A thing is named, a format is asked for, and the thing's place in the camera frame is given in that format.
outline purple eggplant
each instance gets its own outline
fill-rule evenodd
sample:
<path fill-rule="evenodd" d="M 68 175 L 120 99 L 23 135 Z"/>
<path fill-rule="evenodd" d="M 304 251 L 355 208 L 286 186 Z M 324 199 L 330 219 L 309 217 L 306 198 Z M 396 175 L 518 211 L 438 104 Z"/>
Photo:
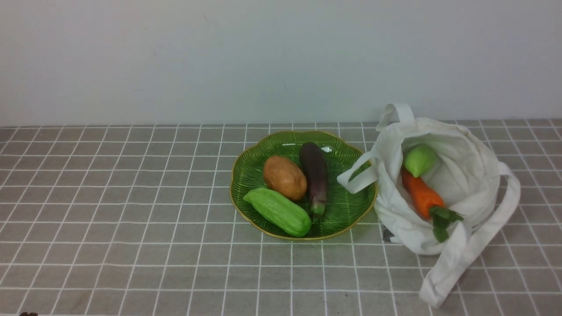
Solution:
<path fill-rule="evenodd" d="M 306 194 L 310 203 L 309 215 L 315 222 L 324 214 L 328 193 L 328 168 L 324 151 L 315 143 L 307 142 L 302 145 L 298 156 L 308 183 Z"/>

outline white wall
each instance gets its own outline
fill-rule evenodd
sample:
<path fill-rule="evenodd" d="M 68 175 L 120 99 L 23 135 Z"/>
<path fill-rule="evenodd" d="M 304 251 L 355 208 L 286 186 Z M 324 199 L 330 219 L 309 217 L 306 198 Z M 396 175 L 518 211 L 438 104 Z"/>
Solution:
<path fill-rule="evenodd" d="M 0 125 L 562 116 L 561 0 L 2 0 Z"/>

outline green plate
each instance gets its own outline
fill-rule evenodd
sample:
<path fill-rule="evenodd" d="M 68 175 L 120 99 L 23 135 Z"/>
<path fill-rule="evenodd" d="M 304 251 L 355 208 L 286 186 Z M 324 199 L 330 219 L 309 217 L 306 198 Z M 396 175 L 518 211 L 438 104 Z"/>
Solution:
<path fill-rule="evenodd" d="M 307 235 L 297 238 L 266 220 L 250 203 L 244 201 L 243 197 L 254 188 L 266 187 L 262 172 L 265 161 L 270 156 L 284 156 L 300 166 L 298 153 L 305 142 L 315 142 L 325 152 L 328 165 L 328 202 L 321 219 L 312 225 Z M 351 194 L 336 181 L 338 175 L 351 168 L 361 154 L 360 150 L 325 132 L 271 134 L 243 152 L 234 163 L 230 198 L 245 219 L 268 235 L 290 240 L 322 240 L 339 235 L 353 227 L 373 208 L 377 195 L 374 183 L 356 194 Z M 367 162 L 356 174 L 368 167 Z M 298 204 L 308 211 L 306 198 Z"/>

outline tote bag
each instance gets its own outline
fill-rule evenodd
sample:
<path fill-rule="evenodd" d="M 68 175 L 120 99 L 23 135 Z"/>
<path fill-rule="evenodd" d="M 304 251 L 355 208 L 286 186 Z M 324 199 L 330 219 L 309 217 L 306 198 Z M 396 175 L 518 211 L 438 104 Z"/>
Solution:
<path fill-rule="evenodd" d="M 398 122 L 388 125 L 392 115 Z M 420 298 L 439 308 L 467 269 L 490 240 L 509 220 L 520 198 L 520 183 L 509 167 L 464 126 L 427 118 L 414 119 L 406 104 L 385 107 L 376 130 L 380 133 L 373 148 L 363 154 L 337 180 L 351 193 L 378 181 L 375 211 L 394 235 L 390 241 L 406 246 L 418 255 L 441 254 L 426 276 Z M 449 239 L 439 243 L 433 226 L 420 218 L 402 186 L 402 153 L 425 143 L 438 156 L 435 166 L 422 176 L 443 198 L 445 205 L 463 216 L 451 225 Z M 371 167 L 351 179 L 367 161 Z M 496 207 L 500 176 L 507 177 L 507 190 Z"/>

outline potato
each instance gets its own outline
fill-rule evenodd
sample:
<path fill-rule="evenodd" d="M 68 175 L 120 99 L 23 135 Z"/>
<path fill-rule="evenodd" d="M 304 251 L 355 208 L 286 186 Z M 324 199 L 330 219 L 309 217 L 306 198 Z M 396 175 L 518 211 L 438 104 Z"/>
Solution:
<path fill-rule="evenodd" d="M 292 201 L 298 201 L 306 193 L 306 177 L 292 160 L 272 156 L 265 161 L 264 181 L 268 187 Z"/>

